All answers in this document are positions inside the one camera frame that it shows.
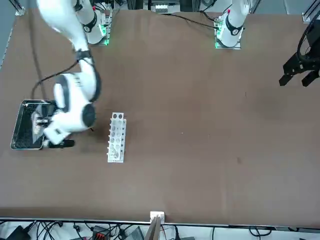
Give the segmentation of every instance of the robot end effector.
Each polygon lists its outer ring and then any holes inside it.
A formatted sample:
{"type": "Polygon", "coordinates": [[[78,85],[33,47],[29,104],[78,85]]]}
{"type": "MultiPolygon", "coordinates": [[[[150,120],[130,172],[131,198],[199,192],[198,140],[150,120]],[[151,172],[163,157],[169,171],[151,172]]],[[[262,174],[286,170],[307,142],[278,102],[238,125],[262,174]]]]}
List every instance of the robot end effector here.
{"type": "Polygon", "coordinates": [[[320,20],[311,21],[300,39],[297,52],[283,65],[284,75],[280,78],[280,86],[285,86],[295,75],[310,71],[302,79],[304,87],[309,86],[314,80],[319,78],[320,71],[320,20]],[[309,43],[309,52],[301,55],[301,45],[305,38],[309,43]]]}
{"type": "Polygon", "coordinates": [[[58,109],[44,134],[58,145],[71,133],[84,131],[94,124],[96,113],[92,103],[99,97],[101,79],[71,0],[37,0],[37,5],[43,20],[73,44],[81,68],[78,73],[59,75],[54,85],[58,109]]]}

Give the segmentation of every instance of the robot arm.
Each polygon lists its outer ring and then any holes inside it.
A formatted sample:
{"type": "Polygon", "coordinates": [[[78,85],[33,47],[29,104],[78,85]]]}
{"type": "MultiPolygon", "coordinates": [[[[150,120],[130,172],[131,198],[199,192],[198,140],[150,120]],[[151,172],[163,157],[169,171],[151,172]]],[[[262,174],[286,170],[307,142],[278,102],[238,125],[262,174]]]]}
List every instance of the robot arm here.
{"type": "Polygon", "coordinates": [[[228,12],[222,16],[221,33],[217,36],[223,46],[232,48],[239,42],[249,10],[248,0],[232,0],[228,12]]]}
{"type": "Polygon", "coordinates": [[[44,129],[55,145],[69,134],[90,128],[96,119],[92,103],[101,90],[101,79],[95,69],[82,24],[78,21],[71,0],[37,0],[43,20],[73,44],[81,72],[57,77],[54,99],[58,110],[44,129]]]}

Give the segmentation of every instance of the metal tray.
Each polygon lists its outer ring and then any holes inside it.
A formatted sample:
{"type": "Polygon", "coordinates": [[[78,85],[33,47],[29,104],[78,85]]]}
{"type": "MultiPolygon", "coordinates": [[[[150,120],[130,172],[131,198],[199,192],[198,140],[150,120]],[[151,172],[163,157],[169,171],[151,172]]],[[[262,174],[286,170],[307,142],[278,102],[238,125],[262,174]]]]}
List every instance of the metal tray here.
{"type": "Polygon", "coordinates": [[[44,135],[33,143],[33,126],[31,115],[38,105],[56,106],[54,100],[23,100],[20,104],[12,134],[10,147],[13,150],[40,150],[44,135]]]}

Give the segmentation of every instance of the brown table surface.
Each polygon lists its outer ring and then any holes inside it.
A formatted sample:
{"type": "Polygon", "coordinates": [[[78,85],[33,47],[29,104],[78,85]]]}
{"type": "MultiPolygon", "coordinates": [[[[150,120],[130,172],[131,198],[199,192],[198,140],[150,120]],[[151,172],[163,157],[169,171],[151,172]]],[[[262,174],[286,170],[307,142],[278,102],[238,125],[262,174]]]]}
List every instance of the brown table surface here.
{"type": "MultiPolygon", "coordinates": [[[[34,17],[42,73],[71,65],[69,41],[34,17]]],[[[320,83],[278,84],[305,27],[298,15],[249,15],[242,50],[216,50],[211,29],[120,11],[110,45],[92,47],[94,132],[75,134],[73,148],[16,151],[19,104],[37,80],[28,16],[17,17],[0,72],[0,215],[148,221],[164,211],[175,223],[320,227],[320,83]],[[107,163],[112,112],[127,119],[124,164],[107,163]]]]}

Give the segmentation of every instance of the wire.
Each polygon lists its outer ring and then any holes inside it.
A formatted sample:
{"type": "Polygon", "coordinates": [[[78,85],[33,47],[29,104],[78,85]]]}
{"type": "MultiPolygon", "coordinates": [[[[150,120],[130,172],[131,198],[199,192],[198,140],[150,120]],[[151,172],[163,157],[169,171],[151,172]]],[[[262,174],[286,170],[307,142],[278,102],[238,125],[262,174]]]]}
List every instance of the wire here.
{"type": "Polygon", "coordinates": [[[162,231],[163,231],[164,238],[165,238],[165,240],[167,240],[167,235],[166,235],[166,231],[164,229],[164,226],[161,225],[161,228],[162,228],[162,231]]]}
{"type": "Polygon", "coordinates": [[[198,21],[191,20],[191,19],[186,18],[186,17],[184,17],[184,16],[174,15],[174,14],[170,14],[170,13],[166,13],[166,14],[164,14],[164,15],[174,16],[174,17],[177,17],[177,18],[180,18],[180,19],[184,19],[184,20],[187,20],[187,21],[192,22],[192,23],[195,23],[195,24],[199,24],[199,25],[204,26],[204,27],[207,27],[207,28],[219,30],[219,28],[216,27],[216,26],[210,26],[210,25],[207,25],[207,24],[198,22],[198,21]]]}
{"type": "Polygon", "coordinates": [[[259,240],[261,239],[261,237],[269,236],[271,234],[271,232],[272,232],[272,230],[270,229],[268,233],[260,234],[260,232],[259,232],[259,230],[258,230],[258,228],[256,226],[253,227],[253,229],[256,230],[257,234],[254,234],[252,232],[252,227],[251,226],[249,227],[249,232],[251,233],[252,236],[259,238],[259,240]]]}
{"type": "Polygon", "coordinates": [[[291,227],[288,227],[290,232],[299,232],[300,227],[297,227],[296,230],[292,229],[291,227]]]}
{"type": "Polygon", "coordinates": [[[106,7],[101,2],[97,2],[94,6],[100,8],[101,10],[107,10],[106,7]]]}
{"type": "Polygon", "coordinates": [[[95,228],[93,226],[89,226],[86,222],[84,224],[87,226],[88,229],[90,229],[91,232],[94,231],[95,228]]]}
{"type": "Polygon", "coordinates": [[[37,89],[37,87],[39,86],[39,85],[41,85],[44,81],[46,81],[46,80],[48,80],[48,79],[51,79],[51,78],[53,78],[53,77],[55,77],[55,76],[58,76],[58,75],[60,75],[60,74],[63,74],[63,73],[65,73],[65,72],[67,72],[67,71],[69,71],[70,69],[72,69],[75,65],[77,65],[78,64],[78,61],[75,61],[71,66],[69,66],[68,68],[66,68],[65,70],[62,70],[62,71],[59,71],[59,72],[57,72],[57,73],[54,73],[54,74],[52,74],[52,75],[50,75],[50,76],[47,76],[47,77],[45,77],[44,79],[41,79],[41,80],[39,80],[38,82],[36,82],[36,84],[34,85],[34,87],[32,88],[32,90],[31,90],[31,99],[33,100],[33,99],[35,99],[35,91],[36,91],[36,89],[37,89]]]}
{"type": "Polygon", "coordinates": [[[44,230],[46,230],[46,228],[43,228],[42,231],[39,233],[39,227],[40,227],[40,225],[42,225],[42,222],[39,222],[39,224],[38,224],[38,226],[37,226],[37,228],[36,228],[36,240],[38,240],[39,237],[41,236],[41,234],[44,232],[44,230]]]}
{"type": "Polygon", "coordinates": [[[317,12],[316,15],[314,15],[314,17],[312,18],[312,20],[310,21],[309,25],[306,27],[306,29],[304,30],[302,37],[300,38],[300,41],[298,43],[298,47],[296,50],[296,55],[297,58],[302,61],[302,62],[307,62],[307,63],[312,63],[312,62],[320,62],[320,57],[315,57],[315,58],[306,58],[305,55],[301,54],[301,46],[302,43],[305,41],[306,35],[309,33],[310,29],[313,27],[315,21],[317,20],[317,18],[320,16],[320,11],[317,12]]]}
{"type": "Polygon", "coordinates": [[[204,10],[202,10],[201,12],[204,12],[204,11],[208,10],[209,8],[213,7],[215,5],[216,1],[218,1],[218,0],[213,0],[213,2],[209,6],[207,6],[204,10]]]}
{"type": "Polygon", "coordinates": [[[74,228],[74,230],[76,231],[76,233],[78,234],[78,236],[79,236],[79,238],[80,239],[82,239],[82,240],[85,240],[81,235],[80,235],[80,228],[79,228],[79,226],[76,226],[76,223],[74,222],[73,223],[73,228],[74,228]]]}
{"type": "Polygon", "coordinates": [[[209,17],[208,16],[208,14],[206,13],[206,12],[204,12],[204,11],[200,11],[200,13],[202,13],[207,19],[209,19],[210,21],[215,21],[215,19],[214,18],[212,18],[212,17],[209,17]]]}
{"type": "MultiPolygon", "coordinates": [[[[40,79],[42,79],[42,73],[40,70],[38,56],[36,53],[35,35],[34,35],[34,18],[33,18],[32,10],[31,10],[30,6],[31,6],[30,0],[28,0],[27,1],[27,8],[28,8],[28,21],[29,21],[29,38],[30,38],[30,44],[31,44],[32,57],[33,57],[33,61],[34,61],[34,67],[35,67],[38,79],[40,80],[40,79]]],[[[47,93],[46,93],[46,89],[45,89],[43,82],[40,83],[40,86],[41,86],[42,98],[47,100],[47,93]]]]}
{"type": "Polygon", "coordinates": [[[212,229],[211,240],[214,240],[215,229],[216,229],[216,227],[214,226],[213,229],[212,229]]]}
{"type": "Polygon", "coordinates": [[[47,235],[49,235],[51,240],[55,240],[54,237],[50,233],[50,230],[51,230],[52,226],[55,225],[55,223],[53,223],[50,227],[45,222],[41,222],[41,225],[44,227],[44,229],[46,229],[46,232],[45,232],[45,234],[43,236],[43,240],[46,240],[47,235]]]}
{"type": "Polygon", "coordinates": [[[174,225],[174,230],[175,230],[175,240],[181,240],[179,236],[179,231],[176,225],[174,225]]]}
{"type": "Polygon", "coordinates": [[[232,3],[223,11],[223,13],[225,13],[228,10],[228,8],[230,8],[231,6],[232,6],[232,3]]]}

